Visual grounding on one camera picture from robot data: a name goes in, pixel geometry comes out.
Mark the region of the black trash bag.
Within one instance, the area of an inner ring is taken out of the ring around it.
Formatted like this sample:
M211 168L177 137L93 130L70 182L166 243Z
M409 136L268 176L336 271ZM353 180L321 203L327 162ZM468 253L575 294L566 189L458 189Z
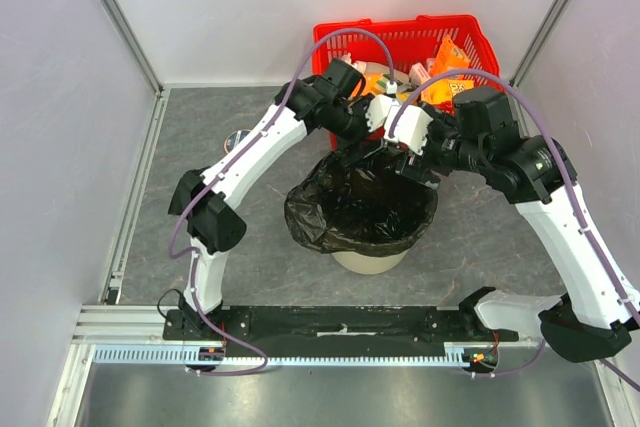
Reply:
M292 239L320 252L387 257L411 248L433 223L435 190L396 173L389 147L349 166L346 154L323 157L284 202Z

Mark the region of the beige trash bin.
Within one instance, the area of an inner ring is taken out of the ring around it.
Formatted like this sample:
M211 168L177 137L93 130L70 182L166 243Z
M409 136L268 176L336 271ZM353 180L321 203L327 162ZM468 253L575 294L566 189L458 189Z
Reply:
M356 252L335 252L332 257L342 267L361 275L378 275L396 267L407 255L405 250L386 257L366 256Z

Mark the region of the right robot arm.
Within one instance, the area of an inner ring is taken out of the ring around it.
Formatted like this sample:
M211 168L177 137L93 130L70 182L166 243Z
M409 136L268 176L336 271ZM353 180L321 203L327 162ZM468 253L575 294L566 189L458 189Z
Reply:
M606 246L593 247L602 238L568 157L554 158L542 136L522 136L506 94L488 85L457 94L453 106L453 114L428 104L390 112L389 141L414 156L401 172L426 184L437 173L481 175L533 228L566 288L547 297L482 288L465 300L460 333L473 341L492 330L541 337L574 363L615 356L639 327L639 292Z

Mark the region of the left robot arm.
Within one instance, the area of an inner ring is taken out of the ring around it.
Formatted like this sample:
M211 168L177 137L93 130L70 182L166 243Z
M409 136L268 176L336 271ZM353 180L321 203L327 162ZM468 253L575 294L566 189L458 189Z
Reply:
M320 75L283 85L260 122L218 163L187 171L178 182L168 213L186 227L193 266L185 290L185 327L210 339L220 327L214 310L222 303L222 279L229 251L247 225L236 209L253 184L287 150L316 129L358 142L368 134L363 74L335 59Z

